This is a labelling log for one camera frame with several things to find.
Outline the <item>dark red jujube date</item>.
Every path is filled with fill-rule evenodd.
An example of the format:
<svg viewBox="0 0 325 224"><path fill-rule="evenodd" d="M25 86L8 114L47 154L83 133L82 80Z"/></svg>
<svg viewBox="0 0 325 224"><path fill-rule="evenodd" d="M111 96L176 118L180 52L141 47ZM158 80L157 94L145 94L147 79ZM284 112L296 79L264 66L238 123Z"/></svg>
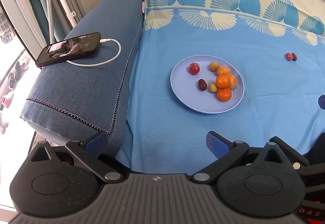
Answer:
<svg viewBox="0 0 325 224"><path fill-rule="evenodd" d="M297 56L296 56L295 53L292 53L292 60L293 60L293 61L297 61Z"/></svg>

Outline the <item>red candy fruit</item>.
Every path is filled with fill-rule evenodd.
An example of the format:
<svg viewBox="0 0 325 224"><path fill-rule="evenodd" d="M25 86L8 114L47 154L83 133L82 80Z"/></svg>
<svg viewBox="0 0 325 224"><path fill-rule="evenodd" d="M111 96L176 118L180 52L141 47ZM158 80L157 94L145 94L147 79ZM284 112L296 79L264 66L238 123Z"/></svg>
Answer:
<svg viewBox="0 0 325 224"><path fill-rule="evenodd" d="M292 53L286 53L285 58L287 61L292 61L294 57Z"/></svg>

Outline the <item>orange tangerine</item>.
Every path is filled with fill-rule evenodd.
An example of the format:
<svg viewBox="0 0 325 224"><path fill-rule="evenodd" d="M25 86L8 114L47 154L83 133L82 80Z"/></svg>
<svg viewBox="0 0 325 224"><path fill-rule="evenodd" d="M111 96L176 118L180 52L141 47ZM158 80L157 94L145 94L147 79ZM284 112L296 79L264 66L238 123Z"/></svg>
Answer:
<svg viewBox="0 0 325 224"><path fill-rule="evenodd" d="M229 85L229 88L230 88L231 90L236 89L236 87L237 87L237 78L236 78L236 76L230 74L230 75L229 75L229 78L230 78L230 85Z"/></svg>
<svg viewBox="0 0 325 224"><path fill-rule="evenodd" d="M229 75L218 75L215 81L219 89L229 88L231 85L231 79Z"/></svg>
<svg viewBox="0 0 325 224"><path fill-rule="evenodd" d="M217 69L217 76L219 75L230 75L231 74L231 70L224 65L220 65Z"/></svg>
<svg viewBox="0 0 325 224"><path fill-rule="evenodd" d="M227 102L232 98L232 91L231 89L227 88L220 88L217 91L217 99L221 102Z"/></svg>

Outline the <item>blue fan-pattern cloth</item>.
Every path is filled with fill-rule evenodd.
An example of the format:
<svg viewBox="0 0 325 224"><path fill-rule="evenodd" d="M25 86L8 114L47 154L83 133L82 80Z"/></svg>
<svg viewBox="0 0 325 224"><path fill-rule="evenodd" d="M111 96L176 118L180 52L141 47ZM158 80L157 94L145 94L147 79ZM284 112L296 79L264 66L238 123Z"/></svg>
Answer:
<svg viewBox="0 0 325 224"><path fill-rule="evenodd" d="M212 163L206 135L307 153L324 133L324 0L144 0L125 141L143 173Z"/></svg>

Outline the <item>orange tangerine front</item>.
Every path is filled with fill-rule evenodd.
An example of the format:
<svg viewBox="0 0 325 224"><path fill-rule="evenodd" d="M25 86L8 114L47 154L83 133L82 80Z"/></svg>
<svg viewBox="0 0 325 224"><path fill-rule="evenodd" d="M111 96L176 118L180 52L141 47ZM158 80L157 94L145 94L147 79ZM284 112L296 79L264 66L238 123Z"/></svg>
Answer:
<svg viewBox="0 0 325 224"><path fill-rule="evenodd" d="M217 99L221 102L227 102L232 98L232 91L231 89L227 88L220 88L217 91Z"/></svg>

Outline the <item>wrapped orange tangerine back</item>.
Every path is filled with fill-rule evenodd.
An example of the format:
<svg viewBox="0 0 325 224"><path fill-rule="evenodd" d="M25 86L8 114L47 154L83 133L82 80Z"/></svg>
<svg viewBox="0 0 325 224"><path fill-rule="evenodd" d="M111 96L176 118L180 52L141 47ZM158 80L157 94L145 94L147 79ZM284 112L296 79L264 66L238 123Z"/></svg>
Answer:
<svg viewBox="0 0 325 224"><path fill-rule="evenodd" d="M217 69L217 76L219 75L230 75L231 74L231 70L224 65L220 65Z"/></svg>

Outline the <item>green-yellow small fruit lower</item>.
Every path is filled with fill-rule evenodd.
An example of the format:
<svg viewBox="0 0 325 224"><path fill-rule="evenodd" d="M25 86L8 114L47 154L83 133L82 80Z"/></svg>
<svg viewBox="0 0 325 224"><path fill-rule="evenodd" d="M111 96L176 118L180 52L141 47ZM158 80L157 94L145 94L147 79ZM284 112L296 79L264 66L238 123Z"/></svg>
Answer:
<svg viewBox="0 0 325 224"><path fill-rule="evenodd" d="M219 90L219 87L216 85L216 83L211 83L209 85L209 92L211 93L217 93L217 91Z"/></svg>

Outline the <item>green-yellow small fruit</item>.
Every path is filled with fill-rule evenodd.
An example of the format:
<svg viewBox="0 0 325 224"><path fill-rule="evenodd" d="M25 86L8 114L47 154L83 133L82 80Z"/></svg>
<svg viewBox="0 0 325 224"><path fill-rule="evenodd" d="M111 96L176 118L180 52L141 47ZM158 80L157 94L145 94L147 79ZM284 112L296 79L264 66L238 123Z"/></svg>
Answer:
<svg viewBox="0 0 325 224"><path fill-rule="evenodd" d="M217 93L217 91L219 90L219 87L216 85L216 83L211 83L209 85L209 92L211 93Z"/></svg>
<svg viewBox="0 0 325 224"><path fill-rule="evenodd" d="M209 65L209 70L211 72L216 72L218 67L219 67L218 62L211 62L210 65Z"/></svg>

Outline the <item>green-yellow small fruit upper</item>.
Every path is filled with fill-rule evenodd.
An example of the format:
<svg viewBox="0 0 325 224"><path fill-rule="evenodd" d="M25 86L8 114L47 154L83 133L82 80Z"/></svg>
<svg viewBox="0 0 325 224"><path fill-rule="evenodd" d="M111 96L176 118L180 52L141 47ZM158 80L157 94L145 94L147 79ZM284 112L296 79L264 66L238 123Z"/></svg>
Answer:
<svg viewBox="0 0 325 224"><path fill-rule="evenodd" d="M219 67L218 62L211 62L210 65L209 65L209 70L211 72L216 72L218 67Z"/></svg>

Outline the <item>dark red date on plate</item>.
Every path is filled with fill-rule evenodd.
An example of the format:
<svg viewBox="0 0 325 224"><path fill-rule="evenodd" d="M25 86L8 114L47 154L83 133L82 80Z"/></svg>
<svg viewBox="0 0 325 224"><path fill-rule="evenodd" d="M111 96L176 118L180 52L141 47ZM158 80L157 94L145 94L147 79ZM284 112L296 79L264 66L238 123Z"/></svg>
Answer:
<svg viewBox="0 0 325 224"><path fill-rule="evenodd" d="M198 80L198 88L200 89L200 91L205 91L207 89L207 83L204 79Z"/></svg>

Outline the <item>light blue plate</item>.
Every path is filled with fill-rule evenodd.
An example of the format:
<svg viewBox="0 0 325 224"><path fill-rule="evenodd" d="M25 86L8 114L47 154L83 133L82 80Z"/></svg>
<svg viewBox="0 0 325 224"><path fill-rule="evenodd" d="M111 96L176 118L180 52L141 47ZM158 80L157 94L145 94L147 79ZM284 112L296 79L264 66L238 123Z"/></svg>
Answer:
<svg viewBox="0 0 325 224"><path fill-rule="evenodd" d="M212 55L193 55L179 61L171 71L170 85L180 102L204 114L234 109L245 93L238 70Z"/></svg>

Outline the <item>black smartphone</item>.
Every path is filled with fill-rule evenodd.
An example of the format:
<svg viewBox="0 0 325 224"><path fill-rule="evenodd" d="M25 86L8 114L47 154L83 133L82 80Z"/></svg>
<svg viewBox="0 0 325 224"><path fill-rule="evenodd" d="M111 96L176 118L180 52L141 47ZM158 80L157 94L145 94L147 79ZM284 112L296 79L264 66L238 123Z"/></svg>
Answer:
<svg viewBox="0 0 325 224"><path fill-rule="evenodd" d="M100 40L101 34L94 32L47 45L38 55L35 64L42 68L93 55L97 52Z"/></svg>

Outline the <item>red wrapped fruit on plate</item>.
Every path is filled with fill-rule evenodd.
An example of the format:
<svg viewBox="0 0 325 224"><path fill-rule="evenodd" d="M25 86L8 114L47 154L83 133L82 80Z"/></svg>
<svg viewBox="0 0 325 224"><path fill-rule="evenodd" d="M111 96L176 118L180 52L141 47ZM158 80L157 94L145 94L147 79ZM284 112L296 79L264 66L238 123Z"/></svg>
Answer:
<svg viewBox="0 0 325 224"><path fill-rule="evenodd" d="M188 66L188 71L190 74L192 75L197 75L200 71L200 66L198 63L191 63L189 66Z"/></svg>

